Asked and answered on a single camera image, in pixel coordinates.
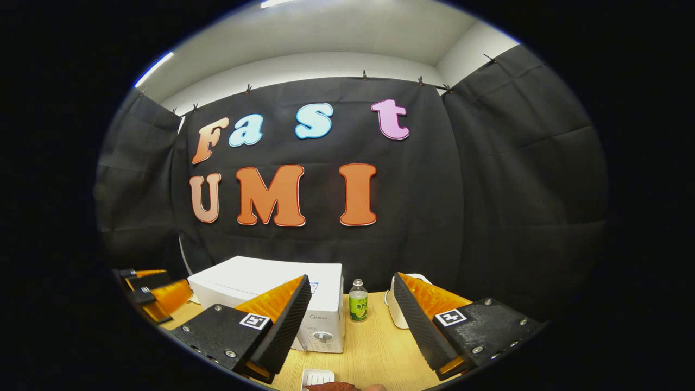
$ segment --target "orange letter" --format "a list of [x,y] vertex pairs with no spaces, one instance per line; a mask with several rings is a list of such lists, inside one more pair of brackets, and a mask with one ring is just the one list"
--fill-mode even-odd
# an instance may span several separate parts
[[220,197],[218,195],[218,183],[220,183],[220,180],[222,180],[222,176],[218,173],[208,175],[210,210],[203,209],[203,196],[201,194],[203,177],[191,177],[190,181],[188,181],[190,184],[190,199],[193,202],[193,213],[203,223],[212,223],[217,220],[217,216],[220,214]]
[[281,227],[304,225],[306,219],[300,212],[300,178],[303,174],[304,167],[295,164],[282,166],[272,178],[270,188],[266,188],[257,169],[241,168],[236,172],[236,178],[241,183],[241,214],[236,220],[243,225],[255,224],[258,219],[253,207],[256,207],[263,224],[268,224],[277,203],[277,214],[273,219],[275,224]]
[[229,118],[224,117],[219,121],[215,121],[200,128],[198,131],[200,134],[200,138],[198,139],[198,150],[193,157],[193,164],[198,164],[212,156],[213,153],[210,151],[208,145],[212,145],[213,147],[217,145],[217,142],[220,140],[220,129],[224,129],[227,125],[229,125]]
[[345,178],[345,213],[341,216],[343,225],[370,225],[377,220],[372,213],[370,200],[370,181],[377,173],[371,164],[345,164],[338,172]]

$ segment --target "green bottle label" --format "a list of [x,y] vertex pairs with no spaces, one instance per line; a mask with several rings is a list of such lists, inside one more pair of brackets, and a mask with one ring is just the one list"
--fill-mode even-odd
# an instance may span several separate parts
[[363,321],[367,317],[367,298],[350,298],[350,319]]

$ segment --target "black cloth backdrop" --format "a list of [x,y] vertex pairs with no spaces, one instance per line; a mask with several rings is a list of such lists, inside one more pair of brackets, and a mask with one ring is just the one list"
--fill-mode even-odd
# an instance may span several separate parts
[[[395,271],[422,273],[471,300],[492,296],[538,320],[553,317],[600,256],[605,162],[588,115],[547,65],[521,45],[497,60],[441,97],[431,86],[391,79],[258,88],[187,113],[178,136],[179,117],[133,90],[109,129],[95,188],[113,266],[186,277],[180,237],[193,273],[235,255],[340,262],[346,291],[353,278],[379,291]],[[370,106],[384,99],[406,108],[399,123],[408,138],[379,130]],[[333,106],[332,128],[301,140],[295,116],[310,103]],[[263,116],[262,139],[230,147],[234,124],[249,114]],[[230,125],[212,156],[192,165],[198,130],[223,117]],[[339,221],[345,182],[338,168],[347,163],[377,169],[373,225]],[[237,223],[236,171],[255,167],[269,186],[284,164],[305,169],[305,226]],[[188,180],[210,173],[222,181],[220,215],[208,224],[193,214]],[[207,209],[207,183],[202,194]]]
[[[399,115],[409,137],[385,137],[372,104],[394,99],[405,107]],[[299,139],[297,110],[306,104],[328,103],[334,109],[330,132],[321,138]],[[263,116],[263,137],[255,145],[230,147],[237,120]],[[206,161],[193,165],[205,125],[228,117]],[[347,163],[376,167],[371,180],[376,223],[348,227],[345,180],[338,169]],[[306,224],[290,228],[241,225],[240,183],[236,171],[259,170],[270,186],[278,167],[304,167],[299,199]],[[190,177],[220,173],[220,213],[213,223],[197,220],[191,206]],[[209,208],[209,186],[202,187]],[[463,232],[463,196],[456,143],[441,98],[432,86],[392,79],[326,78],[281,83],[232,95],[185,115],[174,155],[172,199],[181,230],[183,251],[193,272],[245,255],[293,262],[343,264],[345,290],[362,278],[369,290],[390,287],[395,271],[422,273],[432,282],[454,289]]]
[[607,174],[568,86],[519,45],[442,96],[464,183],[457,279],[540,320],[557,314],[601,254]]
[[106,132],[95,200],[109,267],[188,273],[171,205],[173,145],[181,118],[135,88]]

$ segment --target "hand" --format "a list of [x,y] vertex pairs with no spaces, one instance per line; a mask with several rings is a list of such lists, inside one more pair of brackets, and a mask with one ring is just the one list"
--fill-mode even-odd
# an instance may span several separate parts
[[383,384],[372,384],[364,391],[386,391],[386,387]]

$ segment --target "white ceiling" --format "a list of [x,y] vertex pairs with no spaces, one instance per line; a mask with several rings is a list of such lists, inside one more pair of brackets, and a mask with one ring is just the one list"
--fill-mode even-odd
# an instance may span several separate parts
[[435,0],[260,0],[174,48],[140,87],[162,102],[209,76],[290,54],[348,51],[436,66],[476,19]]

